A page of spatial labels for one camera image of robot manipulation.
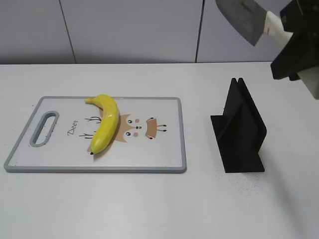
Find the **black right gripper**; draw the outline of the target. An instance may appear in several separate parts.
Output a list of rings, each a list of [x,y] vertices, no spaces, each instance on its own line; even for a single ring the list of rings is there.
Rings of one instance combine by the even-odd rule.
[[[319,64],[319,2],[293,0],[280,11],[284,30],[293,35],[271,63],[275,80],[296,78],[303,70]]]

